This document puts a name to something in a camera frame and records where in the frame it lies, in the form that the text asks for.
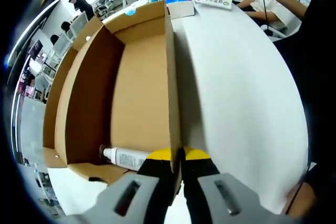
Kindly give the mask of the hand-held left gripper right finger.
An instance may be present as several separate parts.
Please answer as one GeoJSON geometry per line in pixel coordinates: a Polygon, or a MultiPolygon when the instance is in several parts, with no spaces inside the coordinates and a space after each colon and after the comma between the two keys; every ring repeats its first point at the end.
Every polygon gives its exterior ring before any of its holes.
{"type": "Polygon", "coordinates": [[[234,176],[221,174],[203,150],[182,151],[184,196],[192,223],[262,223],[259,196],[234,176]]]}

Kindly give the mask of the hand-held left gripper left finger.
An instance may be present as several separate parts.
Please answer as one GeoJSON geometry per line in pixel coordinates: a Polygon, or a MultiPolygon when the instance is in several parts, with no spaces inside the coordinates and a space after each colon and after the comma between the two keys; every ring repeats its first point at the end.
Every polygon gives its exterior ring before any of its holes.
{"type": "Polygon", "coordinates": [[[175,195],[170,148],[152,152],[136,174],[126,174],[99,194],[86,223],[163,223],[175,195]]]}

